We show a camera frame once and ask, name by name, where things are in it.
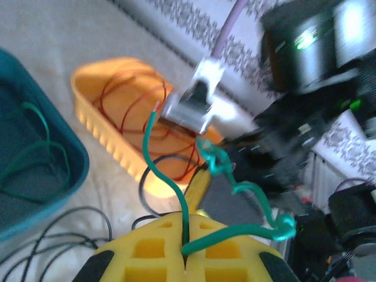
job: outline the floor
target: floor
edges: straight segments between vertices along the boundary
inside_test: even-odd
[[[90,170],[84,185],[60,212],[72,207],[95,206],[109,217],[115,237],[129,232],[134,219],[146,214],[137,198],[137,183],[75,118],[70,75],[86,63],[132,56],[157,68],[175,86],[183,87],[193,74],[192,68],[104,0],[0,1],[0,18],[0,46],[24,64],[79,136],[90,156]],[[243,115],[243,123],[236,122],[237,126],[217,120],[221,123],[219,128],[222,133],[238,135],[254,128],[251,118],[239,112]],[[149,200],[161,212],[177,209],[174,198]],[[63,220],[53,232],[76,231],[91,237],[106,235],[105,225],[99,216],[83,212],[76,218],[85,220]],[[21,242],[35,237],[51,219],[3,243],[0,257]],[[6,272],[14,261],[27,254],[27,251],[20,253],[2,266],[0,273]],[[44,281],[71,281],[91,254],[92,251],[85,249],[68,252],[52,265]],[[27,281],[35,281],[39,277],[52,255],[33,261]],[[18,267],[8,281],[19,281],[22,269]]]

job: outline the teal container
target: teal container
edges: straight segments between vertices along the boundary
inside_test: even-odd
[[[88,153],[73,130],[17,58],[0,49],[0,173],[21,150],[46,138],[45,126],[38,115],[20,110],[24,102],[41,111],[51,141],[64,147],[68,156],[69,182],[62,186],[68,175],[62,151],[34,150],[20,160],[19,165],[26,168],[0,183],[0,241],[34,226],[60,209],[81,187],[89,170]],[[17,114],[10,119],[7,118],[10,113]],[[28,166],[28,162],[38,159],[44,163]],[[29,197],[53,196],[37,203],[11,196],[4,190]]]

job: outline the purple cable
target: purple cable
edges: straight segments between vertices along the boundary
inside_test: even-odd
[[[211,52],[211,57],[215,59],[219,59],[221,57],[223,48],[226,44],[227,37],[229,37],[230,32],[239,17],[240,13],[247,5],[248,0],[237,0],[233,9],[231,10],[229,16],[227,17],[226,21],[224,22],[222,29],[218,35],[216,44]]]
[[[363,178],[359,178],[359,177],[355,177],[355,178],[348,178],[348,179],[345,179],[343,180],[338,186],[337,188],[335,189],[335,193],[340,191],[341,188],[348,182],[353,182],[353,181],[362,181],[363,183],[368,183],[368,180],[367,179],[363,179]]]

